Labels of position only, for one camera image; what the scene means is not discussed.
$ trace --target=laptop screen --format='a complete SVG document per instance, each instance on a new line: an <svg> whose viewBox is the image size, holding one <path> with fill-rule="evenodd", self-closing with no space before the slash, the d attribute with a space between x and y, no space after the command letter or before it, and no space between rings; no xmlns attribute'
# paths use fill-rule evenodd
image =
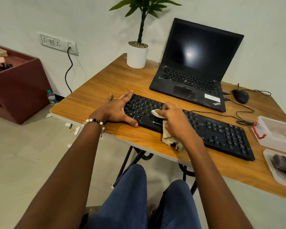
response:
<svg viewBox="0 0 286 229"><path fill-rule="evenodd" d="M242 39L240 34L175 19L163 59L221 81Z"/></svg>

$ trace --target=bracelet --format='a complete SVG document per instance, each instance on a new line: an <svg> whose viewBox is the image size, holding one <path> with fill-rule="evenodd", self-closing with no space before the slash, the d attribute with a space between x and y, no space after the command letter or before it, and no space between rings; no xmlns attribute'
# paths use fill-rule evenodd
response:
<svg viewBox="0 0 286 229"><path fill-rule="evenodd" d="M100 120L97 120L97 119L90 118L90 119L86 119L85 122L83 123L83 125L85 126L89 122L97 122L97 123L100 124L100 126L102 128L102 130L101 130L101 139L103 139L102 133L105 131L105 126L103 125L103 122L101 122Z"/></svg>

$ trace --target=black external keyboard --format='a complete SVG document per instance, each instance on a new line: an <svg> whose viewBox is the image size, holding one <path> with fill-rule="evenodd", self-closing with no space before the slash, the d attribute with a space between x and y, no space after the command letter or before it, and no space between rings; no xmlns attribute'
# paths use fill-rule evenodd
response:
<svg viewBox="0 0 286 229"><path fill-rule="evenodd" d="M163 120L151 113L153 109L162 109L163 105L164 103L133 94L126 103L124 112L136 119L139 126L163 133ZM244 160L255 160L243 128L191 111L183 110L183 112L206 147Z"/></svg>
<svg viewBox="0 0 286 229"><path fill-rule="evenodd" d="M164 67L160 78L186 84L199 90L206 91L214 96L218 96L216 81L194 77L183 72L174 71L167 67Z"/></svg>

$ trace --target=wall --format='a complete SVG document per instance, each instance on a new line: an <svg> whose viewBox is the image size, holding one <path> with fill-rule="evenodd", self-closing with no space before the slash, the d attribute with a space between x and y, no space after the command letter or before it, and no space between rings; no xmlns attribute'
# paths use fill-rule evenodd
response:
<svg viewBox="0 0 286 229"><path fill-rule="evenodd" d="M75 66L68 74L74 90L124 53L129 40L137 39L140 12L128 18L128 7L108 12L118 1L0 0L0 45L39 57L53 91L67 96L67 54L41 46L36 31L77 42L80 56L72 56ZM272 92L286 112L286 0L175 1L183 6L169 5L159 19L146 19L148 58L161 60L175 17L244 34L223 80Z"/></svg>

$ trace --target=black brush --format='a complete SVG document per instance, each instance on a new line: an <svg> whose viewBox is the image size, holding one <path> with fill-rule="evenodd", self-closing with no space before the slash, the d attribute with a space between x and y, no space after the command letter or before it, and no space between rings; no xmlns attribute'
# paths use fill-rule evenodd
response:
<svg viewBox="0 0 286 229"><path fill-rule="evenodd" d="M275 168L286 173L286 157L276 154L272 158L272 164Z"/></svg>

